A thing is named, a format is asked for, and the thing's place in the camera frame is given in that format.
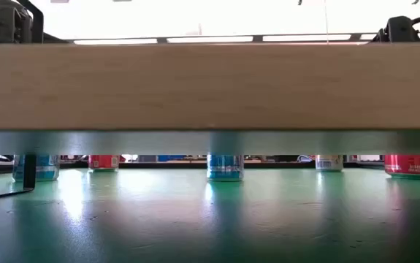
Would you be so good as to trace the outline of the blue Red Bull can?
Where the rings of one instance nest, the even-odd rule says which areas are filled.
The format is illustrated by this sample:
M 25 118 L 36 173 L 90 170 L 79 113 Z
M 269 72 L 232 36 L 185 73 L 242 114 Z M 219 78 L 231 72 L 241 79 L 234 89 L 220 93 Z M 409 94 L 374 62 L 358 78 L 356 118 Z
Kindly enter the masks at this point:
M 244 178 L 242 155 L 207 155 L 207 179 L 211 181 L 241 181 Z
M 12 177 L 21 182 L 24 177 L 25 156 L 14 156 Z M 60 170 L 60 156 L 40 155 L 36 160 L 36 181 L 57 180 Z

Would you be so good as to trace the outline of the red Coca-Cola can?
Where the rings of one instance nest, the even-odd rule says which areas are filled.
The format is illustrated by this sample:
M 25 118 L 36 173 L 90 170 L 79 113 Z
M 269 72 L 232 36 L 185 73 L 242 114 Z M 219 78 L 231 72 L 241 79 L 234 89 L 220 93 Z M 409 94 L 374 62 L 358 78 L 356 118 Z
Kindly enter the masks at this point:
M 115 171 L 119 168 L 119 155 L 90 155 L 88 168 L 93 172 Z

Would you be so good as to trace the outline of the white can black top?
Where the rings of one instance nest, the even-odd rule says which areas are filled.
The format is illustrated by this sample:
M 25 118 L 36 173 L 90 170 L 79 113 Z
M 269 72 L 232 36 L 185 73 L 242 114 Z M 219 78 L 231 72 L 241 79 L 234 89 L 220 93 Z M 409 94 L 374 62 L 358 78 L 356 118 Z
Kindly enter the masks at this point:
M 316 169 L 326 172 L 340 172 L 343 169 L 341 155 L 316 155 Z

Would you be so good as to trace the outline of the red soda can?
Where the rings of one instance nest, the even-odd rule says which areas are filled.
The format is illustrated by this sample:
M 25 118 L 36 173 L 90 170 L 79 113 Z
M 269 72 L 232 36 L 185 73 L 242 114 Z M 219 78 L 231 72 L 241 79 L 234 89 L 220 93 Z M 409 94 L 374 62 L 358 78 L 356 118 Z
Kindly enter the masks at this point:
M 385 172 L 392 178 L 420 180 L 420 155 L 384 155 L 383 163 Z

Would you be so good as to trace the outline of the green table mat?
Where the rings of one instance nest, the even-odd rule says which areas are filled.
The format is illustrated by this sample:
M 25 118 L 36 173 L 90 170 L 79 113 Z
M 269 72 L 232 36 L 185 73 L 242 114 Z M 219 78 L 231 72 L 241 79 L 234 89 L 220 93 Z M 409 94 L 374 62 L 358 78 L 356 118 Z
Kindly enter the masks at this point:
M 0 193 L 18 187 L 0 175 Z M 377 169 L 65 169 L 0 198 L 0 263 L 420 263 L 420 180 Z

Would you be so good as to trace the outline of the black table frame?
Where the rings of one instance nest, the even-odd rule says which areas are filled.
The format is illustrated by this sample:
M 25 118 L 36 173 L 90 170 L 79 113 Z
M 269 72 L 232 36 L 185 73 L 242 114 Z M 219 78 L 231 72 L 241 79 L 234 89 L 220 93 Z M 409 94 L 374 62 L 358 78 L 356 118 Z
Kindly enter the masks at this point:
M 86 163 L 72 163 L 61 164 L 61 169 L 85 169 L 88 165 Z M 121 169 L 205 169 L 206 163 L 123 163 L 120 164 Z M 245 169 L 314 169 L 315 164 L 310 163 L 245 163 Z M 346 163 L 345 169 L 359 168 L 359 169 L 384 169 L 383 162 L 359 162 Z M 11 164 L 0 164 L 0 174 L 11 173 Z

